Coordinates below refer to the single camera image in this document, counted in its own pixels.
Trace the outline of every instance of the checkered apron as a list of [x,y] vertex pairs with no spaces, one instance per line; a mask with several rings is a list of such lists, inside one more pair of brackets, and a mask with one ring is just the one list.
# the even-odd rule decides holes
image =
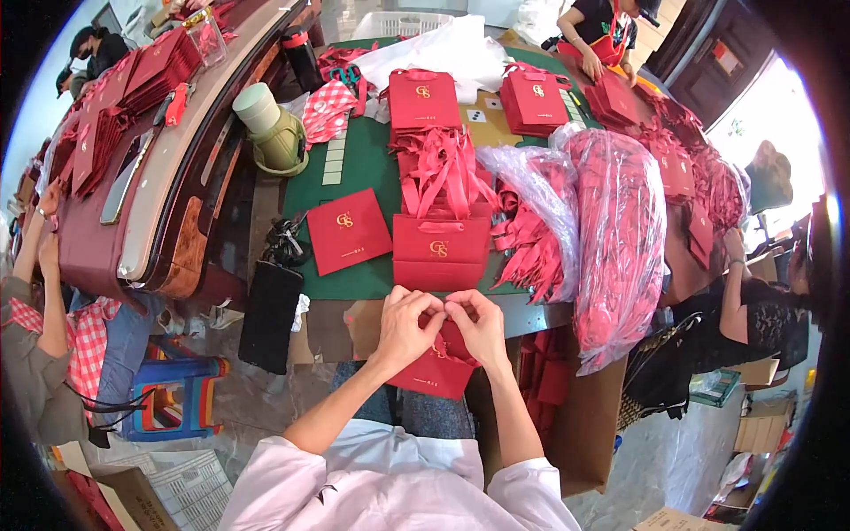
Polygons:
[[[9,299],[9,304],[12,307],[9,321],[39,336],[44,332],[44,317],[38,311],[14,297]],[[100,371],[106,355],[105,320],[113,320],[119,308],[120,302],[98,297],[92,304],[67,316],[65,334],[68,344],[73,345],[73,352],[66,381],[83,397],[92,400],[98,397]],[[86,416],[91,420],[92,412],[86,410]]]
[[337,136],[348,126],[346,114],[357,105],[357,98],[340,81],[330,80],[324,87],[310,94],[304,105],[304,131],[307,149]]

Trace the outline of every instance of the black bag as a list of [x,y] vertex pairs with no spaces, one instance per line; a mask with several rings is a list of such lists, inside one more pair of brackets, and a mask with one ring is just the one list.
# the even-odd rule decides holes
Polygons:
[[276,375],[286,374],[289,334],[303,288],[301,274],[257,261],[239,341],[239,359]]

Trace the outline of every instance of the black water bottle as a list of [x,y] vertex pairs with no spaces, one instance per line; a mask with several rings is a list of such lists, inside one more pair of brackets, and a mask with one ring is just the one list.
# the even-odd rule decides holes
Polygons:
[[319,90],[325,82],[321,78],[319,66],[316,64],[316,55],[307,32],[303,31],[301,26],[292,26],[284,33],[281,44],[286,58],[292,64],[301,90],[305,93],[314,93]]

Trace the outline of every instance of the scissors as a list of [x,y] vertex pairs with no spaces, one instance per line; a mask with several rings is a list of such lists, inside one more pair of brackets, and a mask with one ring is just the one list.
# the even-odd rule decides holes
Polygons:
[[334,68],[328,73],[328,76],[348,87],[354,96],[358,95],[357,82],[360,80],[360,69],[356,66],[351,65],[345,70],[342,68]]

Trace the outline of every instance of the plastic stool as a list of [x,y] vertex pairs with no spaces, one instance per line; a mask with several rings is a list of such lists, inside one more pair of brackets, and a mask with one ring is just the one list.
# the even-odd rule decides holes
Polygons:
[[[206,438],[219,433],[222,426],[212,424],[213,383],[229,371],[230,364],[222,358],[146,359],[133,379],[130,399],[157,386],[177,383],[184,389],[183,419],[175,427],[155,426],[154,393],[151,393],[142,401],[147,406],[144,410],[134,411],[124,419],[121,437],[127,441],[153,443]],[[165,411],[160,413],[171,416]]]

